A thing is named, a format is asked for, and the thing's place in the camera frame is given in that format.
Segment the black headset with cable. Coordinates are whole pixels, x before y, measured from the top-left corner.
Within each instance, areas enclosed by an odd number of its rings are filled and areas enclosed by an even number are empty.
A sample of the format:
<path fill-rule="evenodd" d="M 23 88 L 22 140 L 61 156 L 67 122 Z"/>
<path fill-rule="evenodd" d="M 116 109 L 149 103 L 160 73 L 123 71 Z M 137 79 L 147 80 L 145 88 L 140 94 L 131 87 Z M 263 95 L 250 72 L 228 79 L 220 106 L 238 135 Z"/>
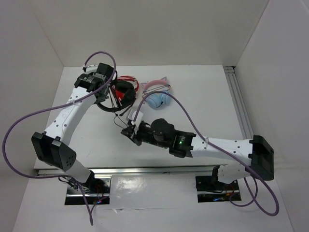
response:
<path fill-rule="evenodd" d="M 109 87 L 112 108 L 108 108 L 101 103 L 97 103 L 97 106 L 105 112 L 114 113 L 114 124 L 124 129 L 124 127 L 115 122 L 115 119 L 118 118 L 122 123 L 127 125 L 120 117 L 133 106 L 138 90 L 139 82 L 136 78 L 133 76 L 120 76 L 120 79 L 113 80 Z"/>

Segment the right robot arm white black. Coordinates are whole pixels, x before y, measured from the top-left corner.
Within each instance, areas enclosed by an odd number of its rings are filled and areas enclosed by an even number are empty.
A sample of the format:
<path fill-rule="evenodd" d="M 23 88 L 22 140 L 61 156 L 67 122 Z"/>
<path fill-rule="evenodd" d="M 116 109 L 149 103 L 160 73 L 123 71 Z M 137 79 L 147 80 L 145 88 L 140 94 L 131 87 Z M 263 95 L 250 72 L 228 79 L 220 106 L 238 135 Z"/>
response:
<path fill-rule="evenodd" d="M 148 124 L 129 123 L 121 131 L 137 146 L 142 143 L 168 149 L 178 158 L 218 158 L 233 161 L 232 164 L 217 165 L 211 174 L 211 185 L 222 189 L 235 180 L 248 176 L 272 181 L 274 179 L 274 150 L 262 136 L 252 139 L 226 140 L 199 137 L 191 132 L 176 130 L 160 118 Z"/>

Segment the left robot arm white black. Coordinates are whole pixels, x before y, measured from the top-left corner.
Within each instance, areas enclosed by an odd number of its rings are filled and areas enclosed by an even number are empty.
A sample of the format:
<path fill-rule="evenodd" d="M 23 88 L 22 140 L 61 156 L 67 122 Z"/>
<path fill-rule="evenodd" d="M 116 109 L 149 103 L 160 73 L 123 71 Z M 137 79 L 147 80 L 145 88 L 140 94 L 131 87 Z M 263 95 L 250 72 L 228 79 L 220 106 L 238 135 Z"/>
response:
<path fill-rule="evenodd" d="M 69 144 L 90 106 L 107 99 L 107 81 L 114 74 L 114 68 L 103 63 L 100 63 L 95 71 L 81 74 L 74 83 L 68 100 L 70 105 L 60 111 L 44 132 L 35 132 L 31 138 L 38 159 L 74 178 L 79 189 L 85 193 L 98 190 L 104 186 L 104 182 L 96 179 L 94 173 L 77 160 L 76 152 Z"/>

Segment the red headphones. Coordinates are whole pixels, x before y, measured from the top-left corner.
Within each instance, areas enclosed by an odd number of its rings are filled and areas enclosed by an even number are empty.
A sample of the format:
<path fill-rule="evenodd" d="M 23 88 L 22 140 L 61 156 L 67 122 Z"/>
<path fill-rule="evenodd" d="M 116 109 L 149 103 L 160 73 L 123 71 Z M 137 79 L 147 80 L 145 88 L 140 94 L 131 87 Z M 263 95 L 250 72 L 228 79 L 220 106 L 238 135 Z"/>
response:
<path fill-rule="evenodd" d="M 139 82 L 134 76 L 123 75 L 123 76 L 119 76 L 117 78 L 117 80 L 128 82 L 133 86 L 136 93 L 139 91 Z M 125 95 L 125 93 L 121 92 L 120 90 L 116 90 L 115 94 L 116 94 L 118 100 L 122 100 L 124 98 L 124 95 Z"/>

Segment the blue pink cat-ear headphones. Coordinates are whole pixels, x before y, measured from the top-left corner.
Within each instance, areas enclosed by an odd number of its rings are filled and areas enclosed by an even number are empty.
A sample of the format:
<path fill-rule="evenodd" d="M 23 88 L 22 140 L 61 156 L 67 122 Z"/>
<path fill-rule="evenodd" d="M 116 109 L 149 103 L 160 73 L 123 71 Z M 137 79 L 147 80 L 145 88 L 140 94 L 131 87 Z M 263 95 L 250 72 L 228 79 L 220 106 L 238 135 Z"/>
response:
<path fill-rule="evenodd" d="M 170 96 L 165 93 L 171 93 L 171 86 L 167 77 L 161 79 L 141 83 L 142 96 L 152 93 L 145 102 L 153 109 L 170 103 Z"/>

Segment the aluminium rail front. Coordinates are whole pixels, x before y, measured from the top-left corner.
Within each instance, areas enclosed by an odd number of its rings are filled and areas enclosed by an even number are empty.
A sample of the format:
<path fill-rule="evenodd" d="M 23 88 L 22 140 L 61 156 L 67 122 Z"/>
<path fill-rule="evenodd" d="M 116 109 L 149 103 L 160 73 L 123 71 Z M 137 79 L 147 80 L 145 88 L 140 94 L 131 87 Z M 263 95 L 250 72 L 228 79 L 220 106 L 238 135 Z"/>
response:
<path fill-rule="evenodd" d="M 215 166 L 178 166 L 178 167 L 142 167 L 142 168 L 94 168 L 91 169 L 94 173 L 94 178 L 98 180 L 97 184 L 89 188 L 88 185 L 81 184 L 81 187 L 85 193 L 95 193 L 95 194 L 107 194 L 110 192 L 110 178 L 113 174 L 120 175 L 143 175 L 143 174 L 185 174 L 185 173 L 203 173 L 212 174 Z M 56 169 L 46 169 L 38 170 L 37 177 L 42 177 L 43 179 L 57 178 L 62 182 L 66 182 L 69 187 L 77 189 L 77 184 L 70 178 L 65 177 L 65 174 L 60 170 Z"/>

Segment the aluminium rail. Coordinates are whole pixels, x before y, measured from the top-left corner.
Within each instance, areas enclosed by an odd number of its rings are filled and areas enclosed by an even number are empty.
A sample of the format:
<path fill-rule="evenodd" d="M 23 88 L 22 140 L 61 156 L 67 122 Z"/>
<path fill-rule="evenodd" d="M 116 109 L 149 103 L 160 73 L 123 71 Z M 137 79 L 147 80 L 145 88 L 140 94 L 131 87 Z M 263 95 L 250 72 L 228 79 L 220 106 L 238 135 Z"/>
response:
<path fill-rule="evenodd" d="M 113 174 L 120 175 L 143 175 L 143 174 L 185 174 L 185 173 L 203 173 L 212 174 L 215 166 L 178 166 L 178 167 L 142 167 L 142 168 L 94 168 L 91 169 L 94 173 L 94 178 L 98 180 L 97 184 L 89 188 L 88 185 L 81 184 L 81 187 L 85 193 L 95 193 L 95 194 L 107 194 L 110 192 L 110 178 Z M 77 189 L 77 184 L 70 178 L 65 177 L 65 174 L 60 170 L 56 169 L 46 169 L 38 170 L 37 177 L 42 177 L 43 179 L 57 178 L 62 182 L 66 182 L 69 187 Z"/>
<path fill-rule="evenodd" d="M 236 110 L 242 136 L 243 138 L 251 139 L 253 138 L 254 133 L 236 77 L 235 67 L 223 66 L 223 69 L 231 93 L 232 101 Z"/>

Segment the aluminium rail right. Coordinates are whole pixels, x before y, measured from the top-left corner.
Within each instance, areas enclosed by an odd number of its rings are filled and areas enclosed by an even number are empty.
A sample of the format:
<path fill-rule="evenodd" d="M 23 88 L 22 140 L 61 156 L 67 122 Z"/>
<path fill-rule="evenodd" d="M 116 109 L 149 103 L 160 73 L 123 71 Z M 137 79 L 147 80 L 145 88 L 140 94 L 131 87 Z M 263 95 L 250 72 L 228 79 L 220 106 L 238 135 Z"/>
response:
<path fill-rule="evenodd" d="M 231 93 L 232 101 L 236 110 L 242 136 L 243 138 L 251 139 L 253 138 L 254 133 L 236 77 L 235 67 L 223 66 L 223 69 Z"/>

